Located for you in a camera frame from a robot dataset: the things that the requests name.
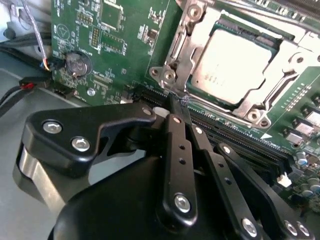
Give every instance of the capacitor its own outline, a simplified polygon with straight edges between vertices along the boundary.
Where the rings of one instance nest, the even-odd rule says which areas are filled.
[[[301,194],[302,196],[304,197],[310,197],[312,194],[314,194],[310,189],[309,189],[309,185],[304,183],[304,184],[301,184],[300,186],[300,189],[301,189]]]
[[[317,177],[308,179],[309,188],[312,192],[320,192],[320,179]]]
[[[90,58],[80,51],[71,51],[65,55],[65,68],[75,79],[89,74],[92,70]]]
[[[299,165],[299,166],[304,166],[304,165],[307,165],[308,164],[308,160],[307,160],[307,157],[306,157],[306,153],[304,151],[299,151],[295,154],[295,157],[296,157],[296,163]]]

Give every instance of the cable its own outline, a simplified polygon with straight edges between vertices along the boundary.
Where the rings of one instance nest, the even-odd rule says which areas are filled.
[[[22,86],[14,86],[10,88],[0,99],[0,118],[6,114],[15,104],[24,98],[35,87],[33,83],[28,83]]]
[[[43,44],[46,46],[51,45],[51,38],[44,39]],[[21,48],[21,47],[28,47],[28,46],[36,46],[38,45],[38,41],[36,39],[30,40],[21,40],[21,41],[4,41],[0,43],[0,46],[7,47],[7,48]]]
[[[51,32],[40,32],[41,39],[51,39]],[[37,37],[34,32],[28,33],[22,36],[17,36],[7,42],[15,43],[15,42],[21,42],[26,40],[37,40]]]
[[[4,95],[3,97],[0,99],[0,106],[5,102],[5,100],[7,100],[7,98],[17,92],[17,91],[20,91],[21,90],[21,87],[20,86],[14,86],[12,88],[10,88]]]
[[[252,6],[244,5],[242,3],[237,3],[237,2],[230,1],[230,0],[217,0],[217,2],[232,6],[235,9],[244,10],[244,11],[249,12],[249,13],[257,14],[257,15],[264,16],[264,17],[267,17],[267,18],[270,18],[270,19],[275,19],[275,20],[281,21],[283,23],[291,24],[291,25],[300,27],[300,28],[302,28],[302,29],[304,29],[306,31],[313,32],[315,34],[320,34],[320,30],[318,30],[318,29],[316,29],[316,28],[314,28],[312,26],[309,26],[309,25],[307,25],[305,23],[299,22],[299,21],[294,20],[294,19],[289,19],[289,18],[287,18],[285,16],[281,16],[279,14],[276,14],[276,13],[273,13],[273,12],[270,12],[270,11],[257,9],[255,7],[252,7]]]
[[[14,48],[4,47],[0,45],[0,53],[8,54],[34,68],[39,68],[41,61],[24,54]]]
[[[32,88],[24,89],[13,95],[8,101],[0,106],[0,118],[5,115],[14,105],[32,91]]]
[[[47,71],[50,71],[50,68],[48,67],[48,64],[47,64],[47,59],[43,59],[42,62],[43,62],[44,68],[45,68]]]
[[[28,4],[27,4],[27,0],[22,0],[22,4],[23,4],[24,10],[25,10],[25,13],[30,18],[30,21],[31,21],[31,24],[33,26],[34,33],[35,33],[35,36],[36,36],[36,40],[37,40],[37,43],[39,45],[40,52],[42,54],[43,64],[46,66],[46,64],[47,64],[47,55],[46,55],[45,47],[44,47],[44,44],[42,42],[42,38],[41,38],[41,35],[40,35],[40,32],[39,32],[36,20],[32,16],[32,14],[31,14],[31,12],[29,10]]]

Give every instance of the black plastic mount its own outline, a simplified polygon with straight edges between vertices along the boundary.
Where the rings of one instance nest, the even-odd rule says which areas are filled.
[[[155,121],[152,109],[140,103],[40,111],[26,120],[22,144],[39,161],[69,177],[80,177],[105,148],[111,147],[121,130],[151,126]],[[45,131],[46,122],[58,123],[61,132]],[[77,137],[89,142],[87,151],[72,146]]]
[[[170,233],[165,239],[175,239],[175,234],[212,239],[217,226],[211,218],[219,219],[215,224],[228,239],[315,239],[230,146],[212,148],[178,99],[170,95],[163,107],[165,117],[144,104],[129,103],[42,111],[27,119],[21,151],[24,147],[42,164],[74,179],[87,174],[98,156],[146,150],[145,158],[74,196],[62,209],[53,239],[127,238],[126,229],[134,239],[150,239],[159,226]],[[50,133],[44,128],[47,122],[59,129]],[[75,138],[86,139],[88,149],[76,149]],[[205,176],[195,175],[195,168]],[[199,185],[203,182],[206,188]],[[137,229],[135,219],[150,229]]]

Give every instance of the black bracket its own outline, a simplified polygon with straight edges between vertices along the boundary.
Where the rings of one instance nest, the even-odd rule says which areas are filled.
[[[26,120],[22,144],[39,161],[80,177],[121,130],[155,121],[156,114],[141,103],[41,111]]]

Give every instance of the integrated circuit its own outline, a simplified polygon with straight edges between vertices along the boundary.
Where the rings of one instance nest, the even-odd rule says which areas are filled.
[[[225,103],[235,105],[265,81],[263,70],[271,57],[268,49],[218,29],[193,73],[191,84]]]
[[[123,11],[122,6],[116,5],[108,0],[104,0],[100,13],[101,24],[112,30],[118,31]]]

